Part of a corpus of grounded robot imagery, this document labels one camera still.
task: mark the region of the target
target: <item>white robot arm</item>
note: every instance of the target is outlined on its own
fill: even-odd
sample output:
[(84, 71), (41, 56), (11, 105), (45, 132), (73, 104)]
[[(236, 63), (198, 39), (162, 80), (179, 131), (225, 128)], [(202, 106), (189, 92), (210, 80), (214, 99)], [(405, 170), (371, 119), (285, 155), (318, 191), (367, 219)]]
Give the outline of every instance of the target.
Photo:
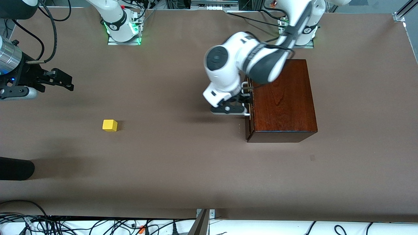
[(238, 32), (224, 44), (214, 46), (206, 53), (204, 67), (211, 83), (203, 92), (203, 96), (212, 105), (213, 113), (247, 113), (241, 107), (236, 109), (225, 103), (241, 94), (239, 71), (243, 71), (258, 84), (274, 81), (309, 21), (313, 7), (311, 0), (271, 1), (270, 6), (286, 12), (289, 18), (289, 25), (276, 45), (268, 45), (246, 32)]
[(138, 13), (122, 9), (117, 0), (86, 0), (100, 13), (109, 35), (118, 42), (126, 42), (139, 33)]
[[(327, 2), (332, 3), (337, 6), (342, 6), (351, 2), (351, 0), (327, 0)], [(326, 4), (325, 0), (312, 0), (312, 13), (311, 17), (306, 24), (306, 27), (302, 31), (302, 34), (299, 36), (296, 41), (296, 45), (302, 46), (306, 45), (311, 39), (315, 37), (316, 30), (318, 29), (318, 23), (322, 15), (325, 13)]]

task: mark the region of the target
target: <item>wooden box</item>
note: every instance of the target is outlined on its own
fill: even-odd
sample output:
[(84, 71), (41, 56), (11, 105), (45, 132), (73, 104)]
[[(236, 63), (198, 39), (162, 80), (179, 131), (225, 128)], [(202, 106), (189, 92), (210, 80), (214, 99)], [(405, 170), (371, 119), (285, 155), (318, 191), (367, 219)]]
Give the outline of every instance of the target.
[(252, 95), (245, 123), (249, 143), (296, 143), (318, 131), (306, 60), (287, 60), (280, 76)]

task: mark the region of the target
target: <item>yellow cube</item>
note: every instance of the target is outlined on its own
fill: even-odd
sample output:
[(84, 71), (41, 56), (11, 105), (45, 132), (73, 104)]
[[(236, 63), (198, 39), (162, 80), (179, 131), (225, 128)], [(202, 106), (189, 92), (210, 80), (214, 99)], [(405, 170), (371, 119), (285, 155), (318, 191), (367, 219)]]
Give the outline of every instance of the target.
[(117, 131), (117, 121), (113, 119), (103, 120), (102, 129), (105, 131)]

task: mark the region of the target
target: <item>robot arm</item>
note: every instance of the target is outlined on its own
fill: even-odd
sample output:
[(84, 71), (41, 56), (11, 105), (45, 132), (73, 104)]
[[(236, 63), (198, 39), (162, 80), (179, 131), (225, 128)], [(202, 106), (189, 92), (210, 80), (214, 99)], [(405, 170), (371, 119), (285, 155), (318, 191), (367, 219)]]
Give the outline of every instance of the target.
[[(138, 34), (138, 13), (122, 9), (117, 0), (87, 0), (103, 17), (110, 36), (119, 42), (130, 40)], [(24, 20), (32, 17), (38, 8), (38, 0), (1, 0), (0, 18)], [(29, 55), (11, 42), (0, 37), (0, 100), (33, 99), (37, 92), (45, 92), (45, 86), (62, 86), (74, 90), (72, 77), (59, 69), (46, 71)]]
[(222, 113), (232, 114), (231, 107), (223, 103), (241, 93), (239, 71), (258, 84), (273, 82), (278, 77), (311, 16), (310, 0), (274, 0), (272, 4), (289, 17), (289, 25), (276, 45), (267, 45), (248, 33), (238, 32), (224, 44), (210, 48), (205, 55), (204, 66), (211, 83), (203, 96), (214, 108), (222, 106)]
[(139, 33), (138, 13), (122, 9), (117, 0), (86, 0), (102, 16), (109, 35), (118, 42), (126, 42)]

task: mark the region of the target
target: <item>brown table surface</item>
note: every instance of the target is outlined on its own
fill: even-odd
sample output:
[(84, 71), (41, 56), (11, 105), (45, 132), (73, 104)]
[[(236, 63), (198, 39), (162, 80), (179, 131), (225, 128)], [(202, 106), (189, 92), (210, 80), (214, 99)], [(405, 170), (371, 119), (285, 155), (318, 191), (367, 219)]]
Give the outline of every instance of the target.
[[(53, 9), (63, 18), (68, 9)], [(264, 19), (260, 13), (251, 17)], [(22, 25), (53, 45), (49, 19)], [(94, 8), (57, 22), (43, 65), (75, 90), (1, 102), (3, 157), (33, 159), (32, 180), (0, 182), (0, 199), (30, 199), (51, 215), (418, 222), (418, 65), (390, 14), (325, 14), (306, 59), (318, 133), (301, 143), (247, 143), (244, 119), (215, 116), (202, 96), (203, 57), (237, 31), (274, 26), (222, 11), (155, 12), (142, 45), (107, 46)], [(20, 29), (13, 39), (37, 56)], [(101, 129), (120, 120), (122, 131)], [(2, 211), (39, 213), (30, 205)]]

